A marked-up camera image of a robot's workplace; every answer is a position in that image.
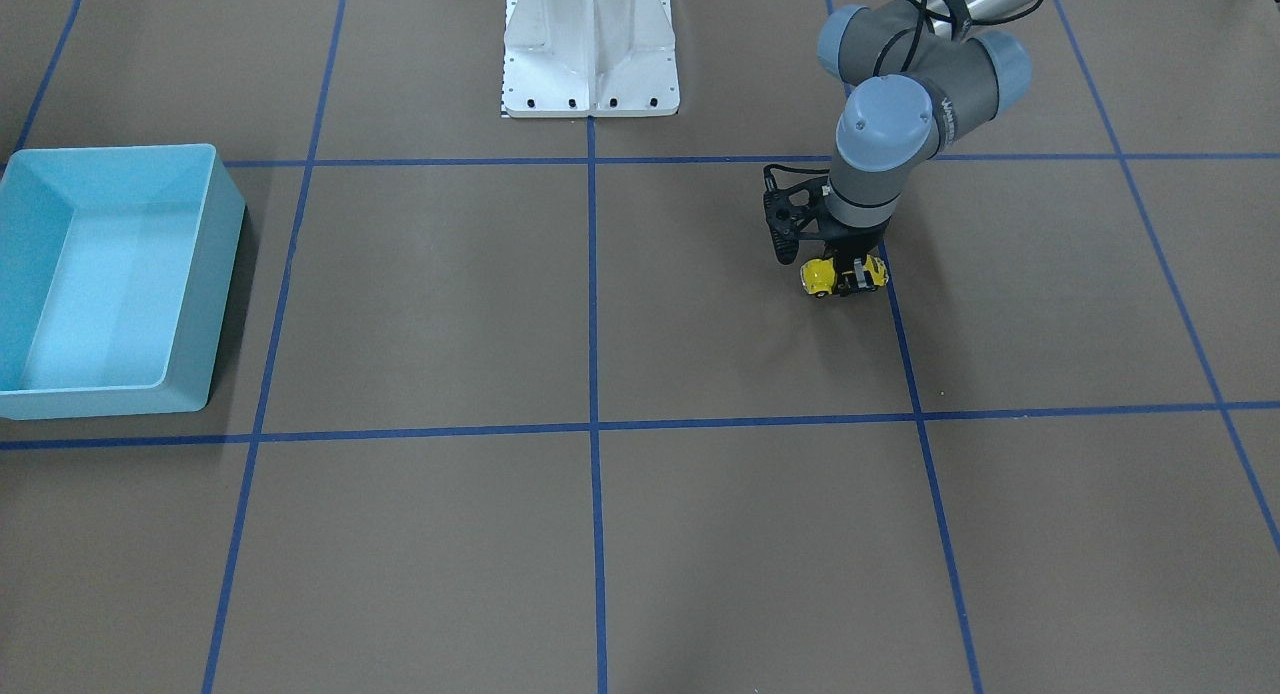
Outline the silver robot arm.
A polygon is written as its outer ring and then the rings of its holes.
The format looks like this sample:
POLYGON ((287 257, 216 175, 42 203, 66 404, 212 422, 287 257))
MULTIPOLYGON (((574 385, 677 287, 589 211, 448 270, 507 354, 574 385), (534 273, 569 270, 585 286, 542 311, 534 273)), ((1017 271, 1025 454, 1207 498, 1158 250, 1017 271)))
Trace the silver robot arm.
POLYGON ((1044 0, 891 0, 824 20, 817 58, 849 93, 820 187, 824 252, 801 269, 815 298, 888 283, 876 248, 910 173, 1028 92, 1029 52, 1004 26, 1044 0))

